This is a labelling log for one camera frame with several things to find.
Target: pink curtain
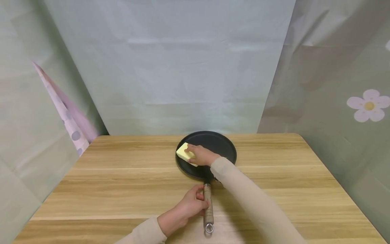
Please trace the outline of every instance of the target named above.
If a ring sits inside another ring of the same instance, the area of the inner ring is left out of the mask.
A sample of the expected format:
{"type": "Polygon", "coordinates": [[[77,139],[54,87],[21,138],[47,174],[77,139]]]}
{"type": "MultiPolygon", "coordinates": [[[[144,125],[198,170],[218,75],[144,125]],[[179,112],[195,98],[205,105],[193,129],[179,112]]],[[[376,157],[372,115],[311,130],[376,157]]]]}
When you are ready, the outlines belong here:
{"type": "Polygon", "coordinates": [[[64,122],[65,129],[68,131],[77,153],[81,156],[89,144],[98,136],[96,128],[91,125],[86,116],[60,90],[42,68],[34,62],[33,65],[64,122]]]}

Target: metal handle ring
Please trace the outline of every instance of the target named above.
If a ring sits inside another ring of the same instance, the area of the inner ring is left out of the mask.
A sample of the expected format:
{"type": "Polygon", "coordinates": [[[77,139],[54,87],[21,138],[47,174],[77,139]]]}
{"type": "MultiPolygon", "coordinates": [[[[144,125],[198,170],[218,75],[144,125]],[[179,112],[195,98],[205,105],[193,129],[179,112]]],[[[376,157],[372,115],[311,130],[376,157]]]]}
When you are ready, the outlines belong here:
{"type": "Polygon", "coordinates": [[[213,232],[214,232],[214,226],[213,226],[213,224],[208,223],[208,224],[204,227],[204,231],[206,231],[206,233],[208,233],[208,234],[213,233],[213,232]]]}

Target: hand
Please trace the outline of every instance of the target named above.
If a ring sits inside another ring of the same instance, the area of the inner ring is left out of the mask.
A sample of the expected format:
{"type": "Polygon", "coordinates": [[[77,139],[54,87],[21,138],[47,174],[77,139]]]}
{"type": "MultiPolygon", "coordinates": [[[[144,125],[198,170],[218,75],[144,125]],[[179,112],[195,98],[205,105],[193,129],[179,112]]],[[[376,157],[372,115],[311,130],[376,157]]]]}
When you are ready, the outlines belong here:
{"type": "Polygon", "coordinates": [[[219,154],[213,153],[212,151],[202,147],[202,146],[194,146],[191,144],[188,144],[187,149],[184,150],[185,152],[192,152],[195,154],[194,159],[189,159],[189,163],[196,164],[199,166],[207,165],[210,166],[217,158],[220,157],[219,154]]]}
{"type": "Polygon", "coordinates": [[[184,227],[189,218],[204,214],[204,209],[208,208],[210,203],[204,201],[204,196],[200,193],[203,187],[204,185],[194,186],[174,208],[157,218],[161,231],[166,237],[184,227]]]}

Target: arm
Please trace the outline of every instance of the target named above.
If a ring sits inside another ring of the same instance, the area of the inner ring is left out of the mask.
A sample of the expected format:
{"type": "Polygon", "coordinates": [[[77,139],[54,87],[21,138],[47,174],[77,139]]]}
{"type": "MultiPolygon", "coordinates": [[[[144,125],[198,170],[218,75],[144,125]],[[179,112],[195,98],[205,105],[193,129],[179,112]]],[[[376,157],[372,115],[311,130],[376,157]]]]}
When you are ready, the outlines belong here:
{"type": "Polygon", "coordinates": [[[184,227],[190,217],[201,214],[203,209],[209,207],[209,203],[204,201],[204,196],[199,193],[202,189],[203,185],[194,186],[174,208],[141,223],[115,244],[164,243],[167,237],[184,227]]]}
{"type": "Polygon", "coordinates": [[[202,146],[188,145],[189,162],[208,165],[214,176],[234,196],[269,244],[306,243],[279,206],[226,158],[202,146]]]}

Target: wrinkled fabric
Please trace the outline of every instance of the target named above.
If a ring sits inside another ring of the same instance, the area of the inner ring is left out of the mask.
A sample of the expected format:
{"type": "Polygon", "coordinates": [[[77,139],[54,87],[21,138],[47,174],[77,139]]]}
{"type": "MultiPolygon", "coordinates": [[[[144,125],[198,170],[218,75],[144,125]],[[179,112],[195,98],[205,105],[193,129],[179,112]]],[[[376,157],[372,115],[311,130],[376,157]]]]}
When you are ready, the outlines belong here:
{"type": "Polygon", "coordinates": [[[389,12],[297,0],[258,129],[302,135],[388,242],[389,12]]]}
{"type": "Polygon", "coordinates": [[[58,87],[55,86],[54,82],[46,75],[46,73],[42,70],[41,67],[39,67],[36,63],[33,63],[34,68],[37,70],[39,77],[41,78],[43,85],[45,86],[47,92],[49,93],[49,96],[57,109],[57,112],[61,118],[61,120],[64,123],[65,129],[69,134],[69,137],[72,139],[72,142],[77,150],[77,153],[79,156],[85,152],[85,150],[89,146],[89,141],[87,140],[86,136],[84,135],[84,132],[82,129],[80,129],[79,124],[77,124],[76,120],[74,119],[74,114],[68,110],[68,108],[65,106],[64,101],[59,96],[60,90],[58,90],[58,87]]]}
{"type": "Polygon", "coordinates": [[[44,1],[111,135],[255,133],[295,0],[44,1]]]}
{"type": "Polygon", "coordinates": [[[77,69],[36,1],[0,0],[0,243],[16,237],[78,158],[32,61],[104,131],[77,69]]]}

